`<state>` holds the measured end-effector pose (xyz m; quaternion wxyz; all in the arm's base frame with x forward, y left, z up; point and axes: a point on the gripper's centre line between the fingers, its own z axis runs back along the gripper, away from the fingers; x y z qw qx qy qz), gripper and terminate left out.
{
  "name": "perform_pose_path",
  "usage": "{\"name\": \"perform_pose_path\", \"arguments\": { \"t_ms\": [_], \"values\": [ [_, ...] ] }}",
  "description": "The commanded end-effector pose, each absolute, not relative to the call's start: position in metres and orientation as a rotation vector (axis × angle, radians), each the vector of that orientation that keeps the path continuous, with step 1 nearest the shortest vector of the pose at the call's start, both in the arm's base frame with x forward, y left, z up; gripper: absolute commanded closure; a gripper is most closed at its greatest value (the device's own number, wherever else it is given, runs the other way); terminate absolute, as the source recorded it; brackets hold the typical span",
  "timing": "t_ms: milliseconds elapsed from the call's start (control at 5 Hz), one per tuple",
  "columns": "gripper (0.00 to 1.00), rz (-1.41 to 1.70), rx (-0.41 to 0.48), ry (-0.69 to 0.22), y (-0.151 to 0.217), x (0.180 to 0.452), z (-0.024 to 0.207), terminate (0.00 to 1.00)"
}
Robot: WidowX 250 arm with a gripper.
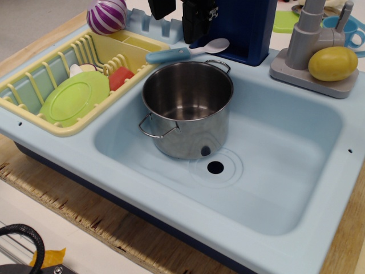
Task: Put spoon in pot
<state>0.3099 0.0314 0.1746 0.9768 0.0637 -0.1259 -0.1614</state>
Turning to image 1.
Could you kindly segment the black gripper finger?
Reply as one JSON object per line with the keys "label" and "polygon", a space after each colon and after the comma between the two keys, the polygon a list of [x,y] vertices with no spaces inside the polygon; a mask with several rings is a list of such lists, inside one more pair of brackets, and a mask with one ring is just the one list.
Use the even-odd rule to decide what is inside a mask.
{"label": "black gripper finger", "polygon": [[175,0],[148,0],[148,3],[151,13],[156,20],[163,19],[176,10]]}
{"label": "black gripper finger", "polygon": [[218,16],[218,6],[214,0],[182,2],[184,41],[192,44],[208,34],[211,22]]}

